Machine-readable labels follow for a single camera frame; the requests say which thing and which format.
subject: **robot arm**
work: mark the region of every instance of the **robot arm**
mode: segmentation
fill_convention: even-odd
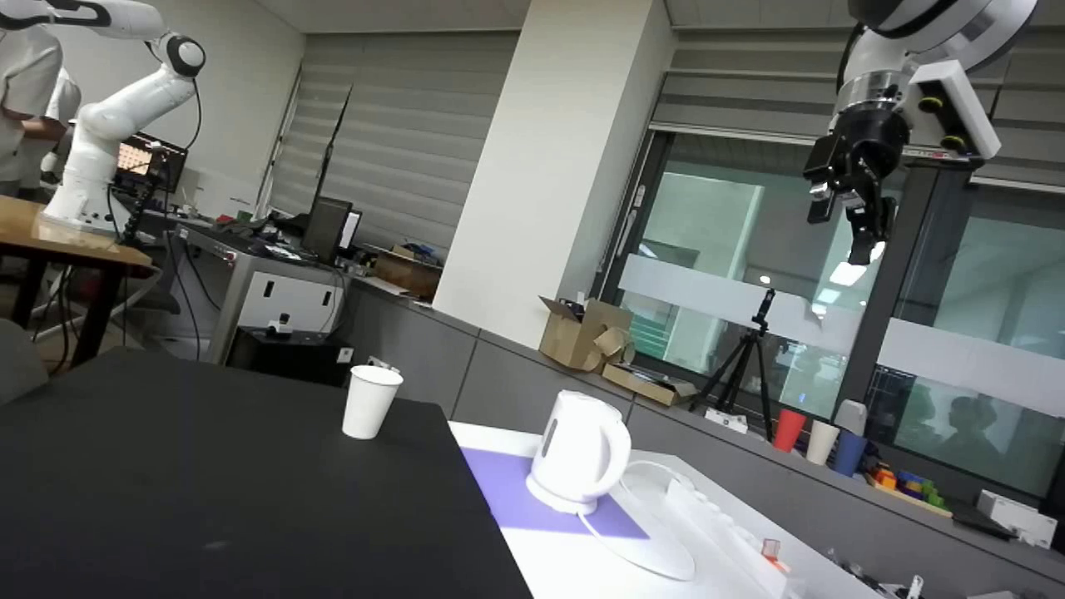
[[[894,199],[883,180],[911,145],[911,130],[938,139],[935,155],[992,159],[1001,145],[964,71],[992,61],[1027,25],[1039,0],[850,0],[862,33],[847,64],[837,121],[817,139],[807,180],[809,223],[824,223],[850,197],[854,242],[850,264],[868,264],[890,239]]]
[[[0,29],[27,29],[41,25],[91,28],[119,41],[163,36],[163,18],[136,0],[0,0]]]
[[[156,75],[81,110],[63,185],[42,216],[87,230],[128,227],[119,205],[111,205],[119,145],[187,105],[198,92],[198,77],[205,64],[205,53],[194,36],[166,36],[163,48],[166,61]]]

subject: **cardboard box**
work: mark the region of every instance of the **cardboard box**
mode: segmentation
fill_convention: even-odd
[[[377,253],[371,260],[371,273],[394,286],[402,286],[411,298],[423,304],[434,304],[441,283],[441,271],[390,253]]]
[[[654,402],[661,402],[661,405],[672,405],[676,402],[676,393],[668,388],[659,388],[654,384],[649,375],[644,373],[634,373],[626,366],[615,366],[615,364],[606,364],[603,366],[603,379],[644,396],[644,399],[654,399]]]
[[[597,373],[610,358],[628,345],[628,314],[610,304],[590,304],[578,321],[565,304],[544,301],[550,311],[538,353],[565,370]]]

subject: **office chair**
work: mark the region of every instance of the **office chair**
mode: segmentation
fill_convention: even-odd
[[[9,321],[0,321],[0,405],[27,396],[30,391],[46,384],[46,370],[36,360],[36,350]]]

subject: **glass window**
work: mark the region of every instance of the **glass window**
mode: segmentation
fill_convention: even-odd
[[[979,192],[932,314],[935,334],[1010,345],[1022,364],[1056,366],[1046,364],[1053,358],[1065,366],[1063,199]],[[1010,370],[1000,375],[1016,375],[1016,391],[1032,388]],[[880,373],[874,419],[883,441],[1027,496],[1050,492],[1065,441],[1057,415],[1026,409],[1016,396],[890,370]]]
[[[860,324],[880,264],[868,271],[847,264],[852,227],[843,211],[833,223],[807,223],[802,163],[802,147],[672,136],[667,159],[646,173],[654,197],[628,236],[628,257],[684,268],[710,286],[771,286],[779,298],[807,301],[809,321],[850,311]],[[646,291],[621,291],[621,283],[606,301],[620,301],[634,314],[634,345],[644,360],[687,373],[716,373],[749,334],[738,324],[755,315],[755,305],[727,315],[719,305],[678,305]],[[766,375],[771,399],[833,415],[850,358],[771,334],[770,314]],[[751,360],[743,391],[755,393],[758,388]]]

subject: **white wall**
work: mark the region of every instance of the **white wall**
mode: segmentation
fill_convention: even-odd
[[[183,29],[205,48],[205,71],[199,75],[202,134],[190,155],[180,197],[202,215],[232,215],[240,211],[232,197],[250,205],[260,189],[300,71],[304,33],[258,0],[152,0],[152,6],[170,29]],[[63,41],[66,71],[82,86],[87,105],[156,71],[143,45],[63,28],[53,28],[53,33]],[[198,108],[190,101],[148,134],[187,145],[194,122]]]
[[[538,298],[592,283],[668,53],[659,0],[532,0],[436,311],[538,342]]]

